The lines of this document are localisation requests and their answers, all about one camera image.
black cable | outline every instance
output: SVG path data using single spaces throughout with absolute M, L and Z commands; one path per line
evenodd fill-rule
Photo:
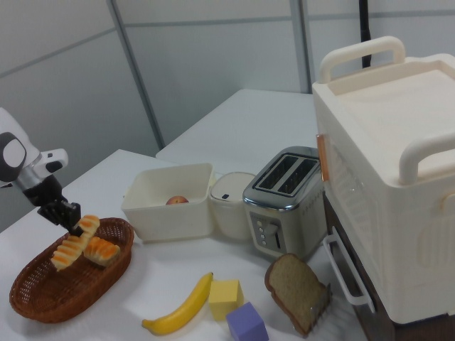
M 362 42 L 371 40 L 370 26 L 368 23 L 368 0 L 358 1 L 360 13 L 360 40 Z M 371 66 L 371 55 L 362 57 L 362 67 Z

bread roll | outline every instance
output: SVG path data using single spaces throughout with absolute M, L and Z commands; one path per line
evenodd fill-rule
M 83 230 L 81 236 L 70 235 L 57 247 L 50 259 L 57 271 L 66 269 L 79 258 L 100 226 L 100 220 L 94 215 L 85 215 L 79 220 L 78 224 Z
M 85 258 L 101 266 L 108 266 L 119 254 L 117 245 L 98 237 L 93 237 L 84 250 Z
M 327 304 L 326 287 L 319 282 L 313 270 L 295 254 L 285 254 L 275 260 L 265 274 L 265 286 L 277 305 L 291 318 L 297 332 L 306 337 L 318 316 L 311 315 L 311 307 Z

white plastic container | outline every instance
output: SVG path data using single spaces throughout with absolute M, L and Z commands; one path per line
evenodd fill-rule
M 391 50 L 393 63 L 331 79 Z M 313 86 L 324 188 L 391 320 L 455 311 L 455 58 L 383 37 L 329 53 Z
M 209 163 L 146 170 L 128 189 L 122 211 L 145 242 L 204 237 L 214 226 L 208 203 L 214 182 Z M 188 202 L 166 205 L 176 195 Z
M 234 172 L 222 176 L 210 191 L 210 203 L 220 231 L 226 236 L 251 239 L 247 215 L 243 207 L 243 191 L 255 178 L 253 174 Z

orange handle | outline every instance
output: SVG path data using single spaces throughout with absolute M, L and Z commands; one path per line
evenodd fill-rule
M 316 135 L 316 141 L 318 143 L 319 162 L 321 163 L 321 176 L 322 181 L 328 181 L 328 166 L 327 166 L 327 155 L 326 155 L 326 142 L 324 135 Z

small white cup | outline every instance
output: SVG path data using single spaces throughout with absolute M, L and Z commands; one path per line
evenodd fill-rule
M 210 203 L 221 232 L 233 239 L 251 239 L 243 191 L 255 178 L 253 174 L 234 172 L 222 176 L 210 190 Z

